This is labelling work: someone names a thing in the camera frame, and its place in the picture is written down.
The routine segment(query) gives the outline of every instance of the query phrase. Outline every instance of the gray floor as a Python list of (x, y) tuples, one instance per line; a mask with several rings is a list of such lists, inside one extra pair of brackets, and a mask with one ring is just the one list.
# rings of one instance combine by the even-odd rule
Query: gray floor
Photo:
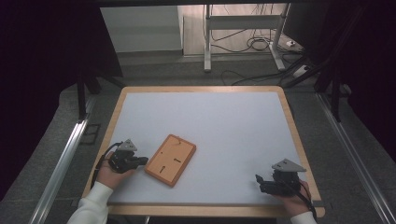
[[(183, 58), (178, 53), (122, 54), (120, 64), (124, 77), (131, 86), (169, 85), (230, 85), (240, 80), (231, 70), (244, 77), (276, 73), (269, 55), (217, 56), (213, 71), (204, 72), (202, 58)], [(78, 146), (64, 182), (49, 210), (46, 223), (65, 223), (77, 209), (77, 202), (93, 166), (97, 150), (118, 100), (120, 89), (102, 79), (102, 91), (96, 98), (89, 130), (100, 126), (97, 138), (86, 134)], [(311, 78), (294, 88), (285, 90), (304, 149), (326, 206), (326, 215), (318, 223), (382, 223), (362, 183), (356, 175), (347, 154), (325, 116), (312, 85)], [(246, 81), (241, 85), (275, 85), (278, 79), (261, 82)], [(1, 223), (27, 223), (34, 212), (50, 175), (59, 160), (78, 118), (77, 89), (65, 90), (60, 106), (34, 155), (26, 164), (5, 199), (0, 203)], [(365, 165), (389, 201), (396, 207), (395, 162), (376, 142), (342, 99), (340, 115), (350, 138), (357, 146)], [(120, 223), (143, 223), (143, 217), (112, 217)], [(289, 223), (280, 218), (278, 223)]]

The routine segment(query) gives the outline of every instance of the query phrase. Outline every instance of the white sleeve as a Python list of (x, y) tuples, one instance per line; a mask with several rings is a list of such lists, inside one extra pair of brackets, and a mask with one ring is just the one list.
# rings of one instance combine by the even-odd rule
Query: white sleeve
[(293, 224), (316, 224), (317, 222), (314, 220), (314, 216), (312, 216), (312, 212), (301, 213), (295, 217), (290, 219)]
[(84, 223), (98, 224), (107, 222), (107, 200), (113, 189), (95, 182), (87, 197), (78, 203), (78, 210), (70, 217), (68, 224)]

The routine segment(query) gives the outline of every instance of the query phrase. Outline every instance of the orange puzzle board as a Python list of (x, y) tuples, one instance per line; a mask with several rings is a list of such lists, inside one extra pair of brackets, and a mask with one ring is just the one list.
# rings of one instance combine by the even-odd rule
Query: orange puzzle board
[(173, 187), (192, 155), (196, 145), (169, 134), (145, 167), (146, 173)]

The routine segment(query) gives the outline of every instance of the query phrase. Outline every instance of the human hand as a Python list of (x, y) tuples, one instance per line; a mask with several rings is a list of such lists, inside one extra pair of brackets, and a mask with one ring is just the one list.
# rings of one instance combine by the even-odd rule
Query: human hand
[(115, 189), (123, 179), (131, 176), (134, 173), (134, 170), (129, 170), (123, 174), (114, 172), (108, 164), (108, 159), (110, 159), (112, 154), (113, 152), (109, 152), (106, 158), (103, 160), (96, 181), (108, 186), (111, 189)]
[[(303, 180), (300, 180), (300, 183), (302, 184), (302, 187), (303, 187), (300, 189), (300, 193), (308, 201), (311, 201), (311, 193), (309, 192), (308, 184)], [(303, 202), (303, 200), (300, 199), (297, 195), (294, 195), (292, 197), (284, 197), (284, 196), (278, 196), (278, 195), (273, 195), (273, 196), (283, 202), (283, 205), (285, 206), (286, 211), (288, 211), (288, 213), (291, 214), (292, 217), (295, 217), (295, 216), (300, 215), (305, 212), (309, 212), (309, 209), (308, 209), (308, 206), (306, 205), (306, 203)]]

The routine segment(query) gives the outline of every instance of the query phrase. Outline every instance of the wooden table border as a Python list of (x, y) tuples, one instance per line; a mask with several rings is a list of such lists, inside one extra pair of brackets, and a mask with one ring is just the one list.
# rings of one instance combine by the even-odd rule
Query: wooden table border
[[(117, 101), (113, 115), (108, 124), (102, 145), (100, 146), (95, 164), (99, 161), (100, 156), (105, 153), (110, 146), (110, 141), (115, 130), (117, 120), (122, 110), (123, 102), (126, 95), (130, 92), (253, 92), (253, 91), (274, 91), (279, 96), (290, 133), (300, 158), (301, 165), (306, 169), (306, 180), (311, 191), (313, 201), (321, 201), (315, 178), (309, 166), (308, 159), (305, 155), (300, 135), (297, 132), (293, 116), (290, 112), (286, 95), (282, 88), (278, 86), (167, 86), (167, 87), (126, 87), (122, 89), (120, 98)], [(82, 197), (85, 197), (91, 189), (91, 180), (94, 166)], [(323, 217), (325, 209), (323, 206), (317, 206), (318, 217)], [(135, 215), (135, 216), (177, 216), (177, 217), (286, 217), (287, 213), (281, 205), (251, 205), (251, 206), (224, 206), (224, 205), (141, 205), (141, 204), (111, 204), (109, 213), (112, 215)]]

